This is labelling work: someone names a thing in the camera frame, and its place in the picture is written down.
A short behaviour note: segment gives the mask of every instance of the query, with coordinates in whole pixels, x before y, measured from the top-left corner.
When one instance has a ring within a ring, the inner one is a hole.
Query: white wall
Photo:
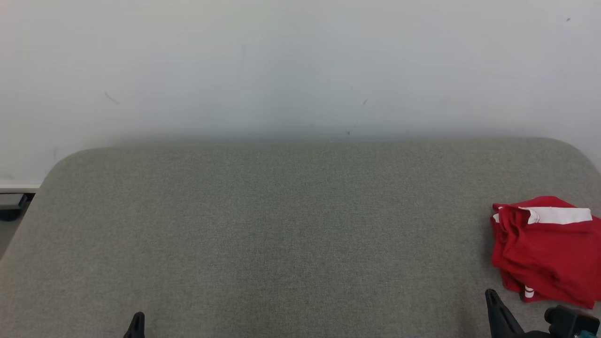
[[[600,108],[598,0],[0,0],[0,185],[173,137],[544,136],[601,168]]]

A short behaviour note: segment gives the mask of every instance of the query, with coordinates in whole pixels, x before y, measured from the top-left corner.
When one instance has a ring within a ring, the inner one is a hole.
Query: gray upholstered table
[[[488,287],[545,330],[490,265],[491,204],[538,195],[601,215],[546,139],[84,151],[0,261],[0,337],[487,337]]]

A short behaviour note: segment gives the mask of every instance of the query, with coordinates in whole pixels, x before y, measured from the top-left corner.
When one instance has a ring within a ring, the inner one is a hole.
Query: baseboard
[[[0,194],[21,193],[35,194],[40,189],[39,183],[2,183],[0,182]]]

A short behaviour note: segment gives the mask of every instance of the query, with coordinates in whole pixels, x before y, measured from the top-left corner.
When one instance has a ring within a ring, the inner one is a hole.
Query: floor
[[[0,221],[0,259],[2,259],[2,257],[4,256],[4,252],[6,251],[10,240],[13,238],[14,232],[17,231],[17,228],[21,223],[21,220],[23,219],[23,216],[25,215],[28,206],[29,204],[25,206],[25,209],[23,210],[23,213],[21,214],[18,220],[12,222]]]

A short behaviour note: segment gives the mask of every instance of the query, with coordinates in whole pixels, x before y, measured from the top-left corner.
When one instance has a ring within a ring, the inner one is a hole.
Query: white stripe
[[[584,207],[520,207],[530,211],[528,224],[571,224],[592,221],[591,209]]]
[[[500,221],[499,221],[499,214],[492,215],[492,218],[495,219],[495,222],[500,223]]]
[[[526,298],[534,297],[534,289],[531,287],[528,287],[527,285],[524,285],[524,297],[526,297]]]

